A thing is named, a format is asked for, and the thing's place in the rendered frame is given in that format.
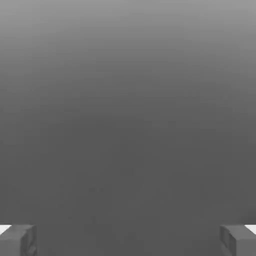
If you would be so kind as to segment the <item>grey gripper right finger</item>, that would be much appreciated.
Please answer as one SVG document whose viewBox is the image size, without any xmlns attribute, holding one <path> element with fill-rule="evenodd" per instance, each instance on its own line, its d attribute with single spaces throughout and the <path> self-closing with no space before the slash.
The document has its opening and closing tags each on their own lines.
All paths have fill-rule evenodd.
<svg viewBox="0 0 256 256">
<path fill-rule="evenodd" d="M 256 256 L 256 224 L 221 225 L 222 256 Z"/>
</svg>

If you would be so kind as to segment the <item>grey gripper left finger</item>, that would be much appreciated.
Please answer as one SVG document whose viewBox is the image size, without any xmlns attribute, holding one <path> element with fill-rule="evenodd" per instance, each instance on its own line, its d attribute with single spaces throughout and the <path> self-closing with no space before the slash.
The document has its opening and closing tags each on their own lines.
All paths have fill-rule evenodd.
<svg viewBox="0 0 256 256">
<path fill-rule="evenodd" d="M 38 256 L 37 226 L 0 224 L 0 256 Z"/>
</svg>

